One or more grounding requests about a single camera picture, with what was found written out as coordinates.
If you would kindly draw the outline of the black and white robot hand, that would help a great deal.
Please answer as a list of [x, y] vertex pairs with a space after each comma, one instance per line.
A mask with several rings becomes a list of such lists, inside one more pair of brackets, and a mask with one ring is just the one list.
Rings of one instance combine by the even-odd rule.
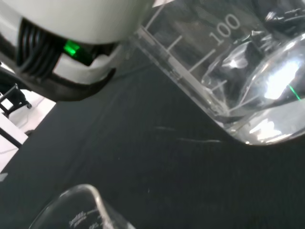
[[0, 83], [80, 101], [113, 77], [152, 0], [3, 0]]

